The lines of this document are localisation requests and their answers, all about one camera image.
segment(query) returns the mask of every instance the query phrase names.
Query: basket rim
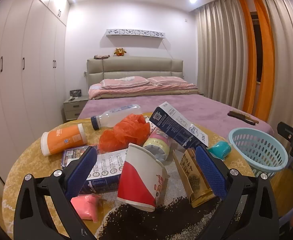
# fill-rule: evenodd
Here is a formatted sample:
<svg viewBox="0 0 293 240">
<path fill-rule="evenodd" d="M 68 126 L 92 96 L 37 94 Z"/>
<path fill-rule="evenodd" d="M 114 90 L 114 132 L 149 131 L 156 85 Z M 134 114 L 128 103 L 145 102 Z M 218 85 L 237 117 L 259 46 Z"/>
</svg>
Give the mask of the basket rim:
<svg viewBox="0 0 293 240">
<path fill-rule="evenodd" d="M 276 140 L 279 145 L 280 145 L 280 148 L 286 153 L 285 155 L 285 160 L 284 162 L 278 166 L 278 167 L 270 167 L 270 166 L 266 166 L 266 165 L 263 165 L 263 164 L 260 164 L 260 163 L 257 163 L 256 161 L 253 161 L 252 159 L 250 159 L 249 157 L 247 157 L 234 143 L 233 141 L 233 133 L 236 132 L 237 130 L 254 130 L 254 131 L 258 131 L 262 134 L 265 134 L 266 136 L 268 137 L 272 137 L 272 139 Z M 277 140 L 275 139 L 273 136 L 269 135 L 268 133 L 266 132 L 263 132 L 263 131 L 260 131 L 260 130 L 257 130 L 257 129 L 254 129 L 254 128 L 247 128 L 247 127 L 239 127 L 239 128 L 235 128 L 233 130 L 231 130 L 229 132 L 229 135 L 228 135 L 228 141 L 232 144 L 232 146 L 241 154 L 241 156 L 251 165 L 253 166 L 254 168 L 256 169 L 260 169 L 260 170 L 266 170 L 268 172 L 277 172 L 277 171 L 280 171 L 282 170 L 283 168 L 285 168 L 285 166 L 288 164 L 288 153 L 286 151 L 286 149 L 283 147 L 283 145 Z"/>
</svg>

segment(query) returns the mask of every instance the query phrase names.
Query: red and white paper cup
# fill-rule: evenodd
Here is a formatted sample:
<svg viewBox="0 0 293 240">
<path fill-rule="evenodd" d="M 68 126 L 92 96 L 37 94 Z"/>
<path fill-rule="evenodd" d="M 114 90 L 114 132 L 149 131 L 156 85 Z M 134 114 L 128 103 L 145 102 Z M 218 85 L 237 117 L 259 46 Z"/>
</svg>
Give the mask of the red and white paper cup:
<svg viewBox="0 0 293 240">
<path fill-rule="evenodd" d="M 167 172 L 148 150 L 129 143 L 117 199 L 138 209 L 155 210 Z"/>
</svg>

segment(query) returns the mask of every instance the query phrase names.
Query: brown stuffed animal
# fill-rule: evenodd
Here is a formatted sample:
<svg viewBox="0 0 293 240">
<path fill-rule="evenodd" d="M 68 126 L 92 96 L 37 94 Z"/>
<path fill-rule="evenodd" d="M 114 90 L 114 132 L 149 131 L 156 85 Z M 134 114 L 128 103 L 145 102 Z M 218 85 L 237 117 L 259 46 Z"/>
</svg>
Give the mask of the brown stuffed animal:
<svg viewBox="0 0 293 240">
<path fill-rule="evenodd" d="M 116 54 L 118 57 L 119 56 L 124 56 L 126 53 L 126 51 L 124 50 L 124 48 L 121 48 L 121 49 L 116 49 L 114 54 Z"/>
</svg>

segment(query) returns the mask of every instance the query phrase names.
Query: silver bolt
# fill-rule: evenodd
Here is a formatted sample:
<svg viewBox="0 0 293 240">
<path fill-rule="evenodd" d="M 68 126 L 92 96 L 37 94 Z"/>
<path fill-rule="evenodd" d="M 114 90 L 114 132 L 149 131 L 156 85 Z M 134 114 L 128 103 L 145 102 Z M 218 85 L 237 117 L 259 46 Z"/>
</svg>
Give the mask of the silver bolt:
<svg viewBox="0 0 293 240">
<path fill-rule="evenodd" d="M 25 180 L 30 180 L 31 178 L 32 178 L 32 175 L 31 175 L 31 174 L 27 174 L 27 175 L 24 177 Z"/>
<path fill-rule="evenodd" d="M 260 176 L 261 176 L 262 179 L 267 179 L 267 175 L 265 173 L 261 173 Z"/>
<path fill-rule="evenodd" d="M 53 175 L 54 175 L 55 177 L 59 177 L 61 174 L 62 174 L 62 170 L 56 170 L 56 171 L 53 173 Z"/>
<path fill-rule="evenodd" d="M 233 176 L 237 176 L 239 174 L 239 172 L 236 170 L 236 169 L 231 169 L 230 170 L 230 173 L 233 175 Z"/>
</svg>

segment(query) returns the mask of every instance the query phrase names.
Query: orange curtain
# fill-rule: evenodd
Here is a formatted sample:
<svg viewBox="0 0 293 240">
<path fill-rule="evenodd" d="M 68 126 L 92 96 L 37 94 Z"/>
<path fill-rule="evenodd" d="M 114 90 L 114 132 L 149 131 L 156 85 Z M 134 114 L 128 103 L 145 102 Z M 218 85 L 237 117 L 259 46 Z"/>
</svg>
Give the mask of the orange curtain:
<svg viewBox="0 0 293 240">
<path fill-rule="evenodd" d="M 274 40 L 268 13 L 262 0 L 254 0 L 257 15 L 259 17 L 262 48 L 263 48 L 263 69 L 259 98 L 254 116 L 267 122 L 273 98 L 275 54 Z"/>
<path fill-rule="evenodd" d="M 246 0 L 239 0 L 245 19 L 248 37 L 248 79 L 244 97 L 243 111 L 252 114 L 256 89 L 256 46 L 253 23 Z"/>
</svg>

